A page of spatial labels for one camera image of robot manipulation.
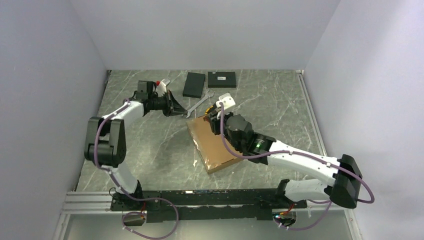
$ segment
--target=table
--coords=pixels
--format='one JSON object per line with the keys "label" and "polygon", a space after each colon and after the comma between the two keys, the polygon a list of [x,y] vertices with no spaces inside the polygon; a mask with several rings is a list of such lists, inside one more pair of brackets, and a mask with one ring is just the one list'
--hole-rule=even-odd
{"label": "table", "polygon": [[[98,116],[121,106],[123,99],[131,97],[137,89],[138,80],[170,79],[168,89],[188,109],[199,99],[183,97],[187,72],[207,75],[208,71],[218,70],[114,70],[109,76]],[[236,72],[237,88],[213,88],[215,96],[200,105],[191,114],[192,118],[201,116],[220,95],[230,93],[237,104],[234,113],[251,122],[256,132],[295,148],[320,153],[317,133],[296,71],[228,71]],[[186,120],[181,116],[165,117],[162,111],[151,111],[127,129],[125,161],[143,190],[276,188],[282,179],[308,177],[292,169],[247,160],[208,175],[189,135]],[[84,162],[77,191],[107,191],[112,187],[109,176],[96,169],[92,162]]]}

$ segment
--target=wall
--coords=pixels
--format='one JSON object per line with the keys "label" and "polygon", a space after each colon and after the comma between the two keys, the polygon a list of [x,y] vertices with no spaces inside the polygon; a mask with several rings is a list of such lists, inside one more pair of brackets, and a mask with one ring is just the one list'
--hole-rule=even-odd
{"label": "wall", "polygon": [[355,211],[367,240],[424,236],[423,43],[422,1],[342,0],[305,69],[329,154],[376,195]]}
{"label": "wall", "polygon": [[340,0],[71,0],[108,69],[304,69]]}
{"label": "wall", "polygon": [[106,68],[67,0],[0,0],[0,33],[0,239],[48,240]]}

